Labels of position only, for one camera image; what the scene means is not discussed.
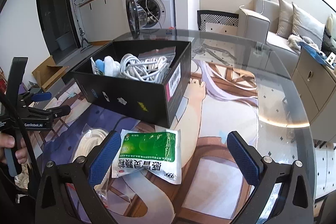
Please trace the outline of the person's left hand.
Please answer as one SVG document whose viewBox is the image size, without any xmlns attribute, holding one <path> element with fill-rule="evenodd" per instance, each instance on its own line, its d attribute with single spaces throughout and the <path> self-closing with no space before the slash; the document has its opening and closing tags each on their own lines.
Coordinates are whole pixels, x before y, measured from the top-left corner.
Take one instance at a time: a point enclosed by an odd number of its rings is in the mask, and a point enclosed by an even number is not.
<svg viewBox="0 0 336 224">
<path fill-rule="evenodd" d="M 15 146 L 15 139 L 7 134 L 4 134 L 1 132 L 0 135 L 0 147 L 1 147 L 1 163 L 7 164 L 7 160 L 4 154 L 5 148 L 13 148 Z M 26 143 L 23 140 L 23 138 L 20 141 L 19 145 L 20 149 L 18 149 L 15 153 L 15 157 L 17 158 L 17 161 L 19 164 L 24 164 L 27 161 L 28 158 L 28 151 L 26 147 Z"/>
</svg>

